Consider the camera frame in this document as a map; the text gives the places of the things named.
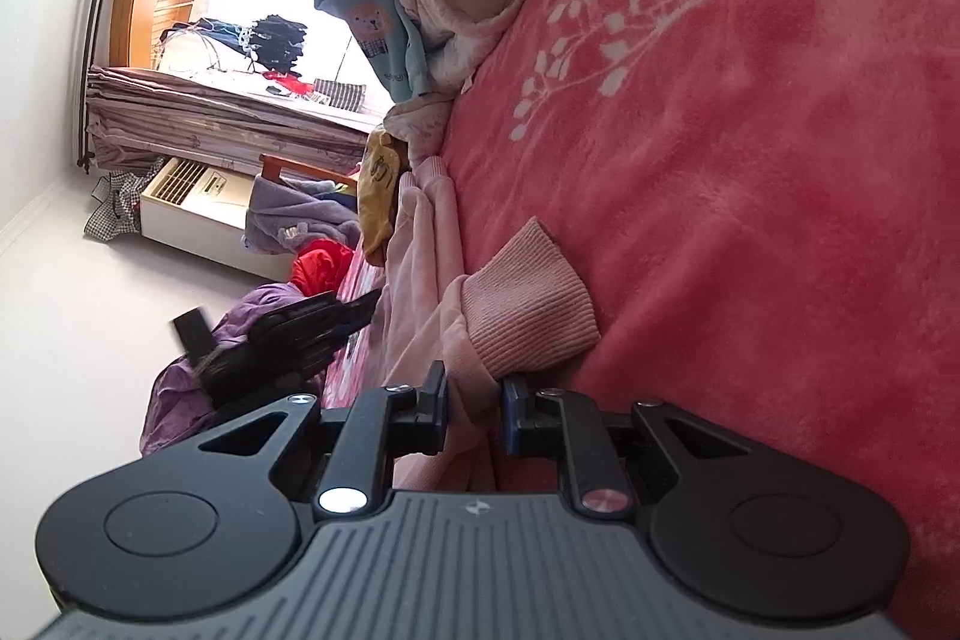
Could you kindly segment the pink sweatshirt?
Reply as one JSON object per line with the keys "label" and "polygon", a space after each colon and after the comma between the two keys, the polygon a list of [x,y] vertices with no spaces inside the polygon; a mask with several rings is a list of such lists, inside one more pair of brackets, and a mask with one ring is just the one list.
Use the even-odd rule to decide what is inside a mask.
{"label": "pink sweatshirt", "polygon": [[498,381],[562,364],[597,341],[587,287],[539,221],[528,220],[469,273],[443,161],[427,159],[402,175],[363,386],[418,386],[443,362],[449,425],[439,455],[395,462],[397,489],[489,491]]}

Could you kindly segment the red garment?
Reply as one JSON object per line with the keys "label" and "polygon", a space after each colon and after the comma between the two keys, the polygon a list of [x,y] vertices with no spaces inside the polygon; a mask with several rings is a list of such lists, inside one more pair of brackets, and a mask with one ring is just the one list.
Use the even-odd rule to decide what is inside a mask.
{"label": "red garment", "polygon": [[334,239],[316,239],[299,250],[291,263],[290,283],[305,298],[337,292],[352,264],[353,250]]}

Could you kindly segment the grey cloth on chair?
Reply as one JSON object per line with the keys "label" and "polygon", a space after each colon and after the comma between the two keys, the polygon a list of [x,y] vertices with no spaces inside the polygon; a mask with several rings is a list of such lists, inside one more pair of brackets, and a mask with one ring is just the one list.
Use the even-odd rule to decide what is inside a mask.
{"label": "grey cloth on chair", "polygon": [[334,181],[257,175],[245,211],[242,241],[254,252],[298,253],[319,239],[355,250],[361,236],[356,198]]}

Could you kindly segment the white standing air conditioner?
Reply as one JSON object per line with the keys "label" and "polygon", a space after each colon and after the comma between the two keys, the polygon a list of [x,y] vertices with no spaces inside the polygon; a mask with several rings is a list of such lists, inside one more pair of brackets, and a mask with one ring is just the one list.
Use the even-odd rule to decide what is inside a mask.
{"label": "white standing air conditioner", "polygon": [[253,186],[249,175],[171,158],[140,195],[142,236],[264,280],[285,281],[291,255],[254,252],[242,240]]}

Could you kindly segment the wooden chair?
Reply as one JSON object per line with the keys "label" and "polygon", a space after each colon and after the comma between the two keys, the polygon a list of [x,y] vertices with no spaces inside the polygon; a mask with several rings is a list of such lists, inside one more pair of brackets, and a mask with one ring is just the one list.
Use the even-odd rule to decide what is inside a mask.
{"label": "wooden chair", "polygon": [[356,184],[358,184],[355,175],[340,174],[340,172],[335,172],[335,170],[322,169],[322,167],[311,166],[311,164],[300,163],[299,161],[282,158],[281,156],[274,156],[274,154],[262,154],[262,156],[260,156],[260,175],[262,175],[264,179],[267,179],[267,181],[281,184],[285,172],[291,172],[291,174],[306,177],[306,179],[313,179],[313,181],[335,182],[338,185],[343,185],[345,188],[348,188],[348,190],[355,190]]}

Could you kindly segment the small yellow brown garment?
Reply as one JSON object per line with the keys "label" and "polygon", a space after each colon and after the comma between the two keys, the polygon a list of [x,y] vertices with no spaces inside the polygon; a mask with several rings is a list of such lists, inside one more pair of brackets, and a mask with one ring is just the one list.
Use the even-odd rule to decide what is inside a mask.
{"label": "small yellow brown garment", "polygon": [[407,143],[384,128],[371,131],[356,184],[361,250],[371,266],[386,264],[397,214],[398,181],[409,167]]}

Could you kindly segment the hanging dark socks rack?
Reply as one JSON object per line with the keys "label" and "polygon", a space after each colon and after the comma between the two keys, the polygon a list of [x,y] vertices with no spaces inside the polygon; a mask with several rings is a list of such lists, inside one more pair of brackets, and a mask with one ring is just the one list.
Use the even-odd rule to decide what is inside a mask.
{"label": "hanging dark socks rack", "polygon": [[267,71],[296,76],[295,67],[302,57],[306,34],[308,26],[269,14],[257,19],[249,29],[247,52]]}

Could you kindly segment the pink floral bed blanket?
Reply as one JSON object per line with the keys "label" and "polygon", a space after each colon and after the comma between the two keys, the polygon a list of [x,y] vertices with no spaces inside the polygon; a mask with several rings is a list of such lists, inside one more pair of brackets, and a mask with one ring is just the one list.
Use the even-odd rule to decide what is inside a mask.
{"label": "pink floral bed blanket", "polygon": [[529,221],[599,341],[551,381],[656,398],[887,497],[893,598],[958,632],[958,0],[526,0],[438,156],[467,280]]}

